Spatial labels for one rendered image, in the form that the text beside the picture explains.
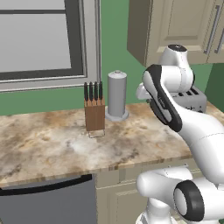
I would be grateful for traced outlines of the grey paper towel holder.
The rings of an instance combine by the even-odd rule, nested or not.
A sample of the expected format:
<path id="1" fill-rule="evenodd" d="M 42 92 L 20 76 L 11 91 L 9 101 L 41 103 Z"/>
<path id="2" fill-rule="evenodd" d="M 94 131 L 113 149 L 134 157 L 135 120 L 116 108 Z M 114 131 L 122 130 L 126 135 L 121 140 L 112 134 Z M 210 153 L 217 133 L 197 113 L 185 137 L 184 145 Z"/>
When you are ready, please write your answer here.
<path id="1" fill-rule="evenodd" d="M 127 74 L 116 70 L 108 75 L 108 107 L 105 116 L 112 122 L 120 122 L 129 116 L 125 108 Z"/>

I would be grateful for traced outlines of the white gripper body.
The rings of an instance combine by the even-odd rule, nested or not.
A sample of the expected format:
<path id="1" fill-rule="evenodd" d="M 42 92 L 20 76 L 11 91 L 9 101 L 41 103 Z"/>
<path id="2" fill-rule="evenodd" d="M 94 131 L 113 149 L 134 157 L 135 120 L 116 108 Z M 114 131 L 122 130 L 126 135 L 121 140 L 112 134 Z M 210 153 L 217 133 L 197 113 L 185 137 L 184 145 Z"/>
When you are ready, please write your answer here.
<path id="1" fill-rule="evenodd" d="M 140 83 L 137 90 L 136 90 L 136 98 L 138 100 L 146 100 L 147 102 L 151 101 L 151 95 L 145 89 L 144 84 Z"/>

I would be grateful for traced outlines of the grey framed window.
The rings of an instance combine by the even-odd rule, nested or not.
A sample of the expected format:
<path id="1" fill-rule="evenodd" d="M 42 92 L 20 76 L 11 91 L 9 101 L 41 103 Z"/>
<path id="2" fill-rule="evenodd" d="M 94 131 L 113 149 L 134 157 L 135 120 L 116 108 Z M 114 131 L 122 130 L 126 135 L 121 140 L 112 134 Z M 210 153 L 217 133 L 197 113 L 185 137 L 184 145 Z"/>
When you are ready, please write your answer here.
<path id="1" fill-rule="evenodd" d="M 0 92 L 99 81 L 100 0 L 0 0 Z"/>

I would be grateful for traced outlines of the silver toaster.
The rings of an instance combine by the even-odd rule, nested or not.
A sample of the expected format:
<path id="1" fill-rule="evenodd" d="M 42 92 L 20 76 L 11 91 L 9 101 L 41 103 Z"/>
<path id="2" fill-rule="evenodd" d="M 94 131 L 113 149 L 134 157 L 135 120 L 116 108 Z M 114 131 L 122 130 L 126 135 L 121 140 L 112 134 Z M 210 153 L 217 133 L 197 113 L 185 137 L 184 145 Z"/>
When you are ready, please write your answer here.
<path id="1" fill-rule="evenodd" d="M 200 113 L 206 112 L 207 97 L 195 86 L 186 92 L 171 93 L 171 97 L 178 104 L 178 111 L 180 108 L 184 108 Z"/>

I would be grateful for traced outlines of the beige wall cupboard door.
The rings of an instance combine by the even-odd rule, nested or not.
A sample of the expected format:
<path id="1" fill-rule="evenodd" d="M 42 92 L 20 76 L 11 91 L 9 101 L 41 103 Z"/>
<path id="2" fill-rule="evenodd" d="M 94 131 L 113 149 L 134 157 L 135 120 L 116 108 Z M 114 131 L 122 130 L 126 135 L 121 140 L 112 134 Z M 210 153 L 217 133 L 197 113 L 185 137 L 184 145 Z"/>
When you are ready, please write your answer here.
<path id="1" fill-rule="evenodd" d="M 190 64 L 205 64 L 217 0 L 152 0 L 145 65 L 157 64 L 168 45 L 187 49 Z"/>
<path id="2" fill-rule="evenodd" d="M 208 63 L 224 63 L 224 0 L 216 0 L 216 6 Z"/>

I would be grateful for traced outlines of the beige wall cupboard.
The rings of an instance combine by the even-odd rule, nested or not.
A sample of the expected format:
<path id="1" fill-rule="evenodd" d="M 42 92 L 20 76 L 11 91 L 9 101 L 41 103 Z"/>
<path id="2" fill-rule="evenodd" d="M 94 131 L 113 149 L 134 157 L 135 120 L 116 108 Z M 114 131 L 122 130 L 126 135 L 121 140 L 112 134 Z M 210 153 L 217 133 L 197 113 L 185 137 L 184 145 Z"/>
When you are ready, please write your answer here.
<path id="1" fill-rule="evenodd" d="M 129 0 L 128 51 L 145 65 L 152 0 Z"/>

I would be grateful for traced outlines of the wooden knife block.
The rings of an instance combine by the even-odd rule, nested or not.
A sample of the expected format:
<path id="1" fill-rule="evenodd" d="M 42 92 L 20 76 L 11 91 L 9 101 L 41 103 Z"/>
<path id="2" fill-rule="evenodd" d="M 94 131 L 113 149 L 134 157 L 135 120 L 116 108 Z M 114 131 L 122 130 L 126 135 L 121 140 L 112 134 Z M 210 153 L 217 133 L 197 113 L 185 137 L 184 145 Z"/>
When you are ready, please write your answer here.
<path id="1" fill-rule="evenodd" d="M 102 130 L 105 131 L 105 101 L 88 100 L 84 101 L 86 130 L 90 135 L 91 132 Z"/>

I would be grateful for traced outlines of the beige base cupboard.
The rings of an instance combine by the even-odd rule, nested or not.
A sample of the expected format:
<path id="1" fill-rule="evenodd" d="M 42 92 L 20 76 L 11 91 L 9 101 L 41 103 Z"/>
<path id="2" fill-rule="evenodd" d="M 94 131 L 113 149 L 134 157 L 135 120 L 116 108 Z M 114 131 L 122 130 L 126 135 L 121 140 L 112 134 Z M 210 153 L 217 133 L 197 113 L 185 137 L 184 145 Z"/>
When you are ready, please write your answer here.
<path id="1" fill-rule="evenodd" d="M 97 224 L 135 224 L 147 204 L 147 199 L 136 189 L 137 176 L 141 172 L 180 165 L 188 165 L 195 178 L 202 176 L 192 158 L 160 164 L 138 164 L 95 174 Z"/>

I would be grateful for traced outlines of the beige base cupboard door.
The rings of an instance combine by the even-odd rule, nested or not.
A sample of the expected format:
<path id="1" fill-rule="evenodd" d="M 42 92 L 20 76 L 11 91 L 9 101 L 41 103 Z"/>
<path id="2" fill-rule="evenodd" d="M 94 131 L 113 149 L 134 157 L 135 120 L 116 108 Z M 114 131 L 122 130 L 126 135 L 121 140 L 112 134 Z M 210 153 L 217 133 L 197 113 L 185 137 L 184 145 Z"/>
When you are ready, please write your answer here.
<path id="1" fill-rule="evenodd" d="M 146 204 L 147 199 L 137 190 L 118 192 L 115 195 L 115 224 L 135 224 Z"/>

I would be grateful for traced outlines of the beige drawer front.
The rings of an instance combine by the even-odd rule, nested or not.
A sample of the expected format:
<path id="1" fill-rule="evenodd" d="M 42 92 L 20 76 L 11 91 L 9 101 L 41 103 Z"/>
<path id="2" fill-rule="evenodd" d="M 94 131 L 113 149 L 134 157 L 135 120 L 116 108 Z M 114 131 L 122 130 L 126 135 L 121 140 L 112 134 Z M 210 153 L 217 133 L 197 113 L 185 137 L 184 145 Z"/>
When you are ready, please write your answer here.
<path id="1" fill-rule="evenodd" d="M 135 182 L 137 176 L 141 172 L 147 172 L 154 169 L 181 166 L 181 165 L 187 165 L 188 169 L 195 178 L 202 177 L 202 172 L 200 168 L 196 165 L 195 161 L 192 158 L 188 158 L 177 161 L 163 162 L 159 164 L 141 164 L 141 165 L 138 164 L 133 168 L 121 169 L 119 171 L 119 182 L 120 183 Z"/>

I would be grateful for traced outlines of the grey dishwasher door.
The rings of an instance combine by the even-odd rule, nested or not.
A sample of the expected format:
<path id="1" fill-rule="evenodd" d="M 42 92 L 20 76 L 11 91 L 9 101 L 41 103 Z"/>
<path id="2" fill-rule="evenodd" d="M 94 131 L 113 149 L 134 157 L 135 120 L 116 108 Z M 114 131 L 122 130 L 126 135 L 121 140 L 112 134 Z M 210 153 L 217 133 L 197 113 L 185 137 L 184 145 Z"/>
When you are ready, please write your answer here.
<path id="1" fill-rule="evenodd" d="M 45 186 L 79 177 L 0 188 Z M 0 196 L 0 224 L 97 224 L 93 175 L 88 182 L 50 192 Z"/>

